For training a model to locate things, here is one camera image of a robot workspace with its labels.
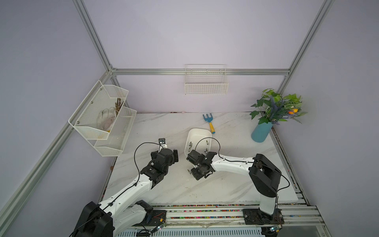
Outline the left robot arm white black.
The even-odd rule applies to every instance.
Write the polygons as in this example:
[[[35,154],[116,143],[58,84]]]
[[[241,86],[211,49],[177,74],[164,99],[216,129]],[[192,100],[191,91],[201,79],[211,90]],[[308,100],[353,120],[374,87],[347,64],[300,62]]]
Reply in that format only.
[[[82,210],[71,237],[115,237],[129,227],[140,224],[153,208],[140,196],[150,191],[174,163],[178,151],[162,148],[151,153],[152,160],[136,179],[115,195],[100,203],[90,202]]]

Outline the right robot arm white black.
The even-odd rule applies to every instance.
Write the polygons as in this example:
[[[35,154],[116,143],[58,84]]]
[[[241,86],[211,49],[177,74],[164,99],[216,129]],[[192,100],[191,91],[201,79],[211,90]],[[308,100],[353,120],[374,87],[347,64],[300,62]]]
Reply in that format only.
[[[266,216],[273,216],[282,172],[262,154],[254,157],[237,158],[216,152],[201,154],[195,150],[187,156],[194,168],[190,170],[196,180],[206,178],[214,172],[230,172],[251,178],[260,193],[259,211]]]

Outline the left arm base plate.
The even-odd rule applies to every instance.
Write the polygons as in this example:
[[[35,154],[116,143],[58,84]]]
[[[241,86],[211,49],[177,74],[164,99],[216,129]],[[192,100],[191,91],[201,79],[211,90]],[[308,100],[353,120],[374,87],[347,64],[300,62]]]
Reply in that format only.
[[[133,227],[156,227],[166,220],[166,210],[153,210],[145,215],[141,223],[133,225]]]

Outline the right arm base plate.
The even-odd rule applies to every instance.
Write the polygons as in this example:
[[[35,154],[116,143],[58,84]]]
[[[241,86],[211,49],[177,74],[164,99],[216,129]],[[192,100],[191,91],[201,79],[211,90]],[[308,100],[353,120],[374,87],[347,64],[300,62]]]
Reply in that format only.
[[[243,209],[243,217],[246,225],[281,225],[284,224],[281,209],[275,208],[272,215],[259,209]]]

